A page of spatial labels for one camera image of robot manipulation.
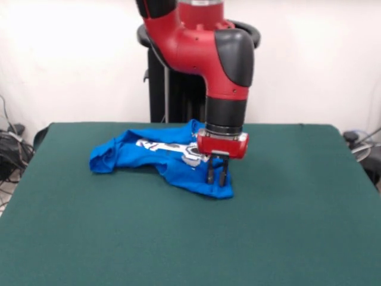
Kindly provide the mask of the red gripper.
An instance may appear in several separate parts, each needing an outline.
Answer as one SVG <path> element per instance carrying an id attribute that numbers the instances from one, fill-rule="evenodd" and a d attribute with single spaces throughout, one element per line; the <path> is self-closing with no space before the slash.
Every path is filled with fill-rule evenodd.
<path id="1" fill-rule="evenodd" d="M 220 172 L 219 185 L 224 187 L 229 168 L 229 158 L 243 159 L 249 143 L 249 135 L 242 132 L 238 136 L 220 136 L 200 129 L 197 133 L 198 151 L 208 155 L 207 183 L 214 183 L 213 155 L 220 156 L 222 171 Z"/>

